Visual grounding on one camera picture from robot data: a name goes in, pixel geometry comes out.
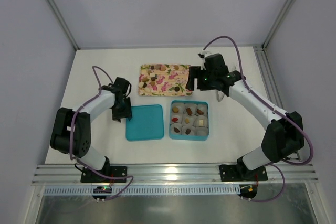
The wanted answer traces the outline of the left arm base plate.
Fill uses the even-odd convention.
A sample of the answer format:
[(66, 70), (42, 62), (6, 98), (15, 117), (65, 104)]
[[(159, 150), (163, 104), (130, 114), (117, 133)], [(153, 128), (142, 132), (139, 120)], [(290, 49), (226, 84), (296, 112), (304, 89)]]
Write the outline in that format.
[(83, 168), (81, 173), (81, 183), (126, 183), (128, 168), (126, 166), (113, 166), (93, 172), (88, 168)]

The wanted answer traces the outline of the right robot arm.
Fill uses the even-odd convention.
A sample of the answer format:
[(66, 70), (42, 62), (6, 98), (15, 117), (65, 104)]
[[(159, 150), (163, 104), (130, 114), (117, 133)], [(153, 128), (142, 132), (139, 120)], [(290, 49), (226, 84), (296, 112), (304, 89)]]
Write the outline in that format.
[(258, 148), (243, 155), (235, 166), (241, 180), (252, 180), (261, 167), (276, 163), (304, 147), (302, 117), (288, 113), (255, 92), (239, 71), (229, 71), (221, 54), (199, 54), (195, 68), (197, 88), (216, 90), (242, 105), (264, 128)]

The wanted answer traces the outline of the metal tongs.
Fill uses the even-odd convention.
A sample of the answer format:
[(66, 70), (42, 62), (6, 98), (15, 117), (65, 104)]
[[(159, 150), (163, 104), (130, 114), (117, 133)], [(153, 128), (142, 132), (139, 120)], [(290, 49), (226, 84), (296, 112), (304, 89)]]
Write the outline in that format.
[(223, 100), (223, 98), (225, 97), (225, 94), (216, 90), (216, 99), (217, 99), (217, 102), (221, 102)]

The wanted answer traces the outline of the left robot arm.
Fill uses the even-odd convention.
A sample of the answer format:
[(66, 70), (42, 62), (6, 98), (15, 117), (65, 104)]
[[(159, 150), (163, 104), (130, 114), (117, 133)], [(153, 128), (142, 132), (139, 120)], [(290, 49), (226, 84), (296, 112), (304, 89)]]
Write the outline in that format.
[(91, 145), (91, 124), (103, 112), (110, 110), (112, 120), (126, 120), (127, 140), (159, 140), (164, 136), (163, 108), (161, 105), (132, 106), (131, 83), (117, 77), (108, 85), (98, 82), (98, 93), (75, 108), (60, 108), (56, 113), (50, 147), (69, 155), (85, 169), (110, 176), (109, 159)]

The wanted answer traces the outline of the teal tin lid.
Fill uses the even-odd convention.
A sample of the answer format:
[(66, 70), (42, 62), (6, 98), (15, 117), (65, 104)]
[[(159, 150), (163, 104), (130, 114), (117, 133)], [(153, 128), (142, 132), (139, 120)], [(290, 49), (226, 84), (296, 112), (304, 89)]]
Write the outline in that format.
[(163, 108), (159, 104), (132, 106), (132, 119), (126, 121), (129, 142), (159, 140), (164, 137)]

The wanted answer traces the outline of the tan ridged chocolate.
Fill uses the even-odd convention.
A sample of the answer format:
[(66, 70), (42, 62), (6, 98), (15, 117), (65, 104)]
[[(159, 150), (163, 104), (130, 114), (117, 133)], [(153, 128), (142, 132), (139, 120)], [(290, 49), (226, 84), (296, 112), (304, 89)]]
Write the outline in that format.
[(174, 113), (178, 113), (178, 112), (179, 112), (179, 108), (178, 108), (178, 107), (173, 107), (173, 108), (172, 108), (172, 111), (173, 111)]

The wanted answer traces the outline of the brown oval chocolate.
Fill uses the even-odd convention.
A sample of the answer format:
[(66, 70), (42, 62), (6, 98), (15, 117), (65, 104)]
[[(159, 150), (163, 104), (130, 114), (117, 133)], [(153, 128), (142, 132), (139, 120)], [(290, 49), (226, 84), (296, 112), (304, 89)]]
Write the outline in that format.
[(203, 115), (203, 114), (204, 114), (204, 111), (202, 111), (202, 110), (200, 110), (200, 109), (197, 109), (197, 113), (198, 113), (199, 115)]

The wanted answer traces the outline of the teal tin box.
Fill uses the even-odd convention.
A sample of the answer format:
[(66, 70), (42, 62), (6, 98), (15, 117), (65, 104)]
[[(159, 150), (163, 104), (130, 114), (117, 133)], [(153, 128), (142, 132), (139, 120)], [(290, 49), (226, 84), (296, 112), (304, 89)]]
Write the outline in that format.
[(203, 142), (207, 140), (209, 133), (208, 103), (182, 100), (171, 102), (169, 117), (171, 139)]

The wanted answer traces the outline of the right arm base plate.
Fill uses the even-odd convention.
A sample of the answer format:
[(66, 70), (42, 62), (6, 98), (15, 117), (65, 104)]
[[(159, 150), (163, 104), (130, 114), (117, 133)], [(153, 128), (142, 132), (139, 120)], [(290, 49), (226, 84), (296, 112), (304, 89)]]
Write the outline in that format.
[(249, 170), (245, 166), (219, 165), (219, 174), (222, 182), (252, 182), (267, 181), (268, 175), (264, 166), (254, 170)]

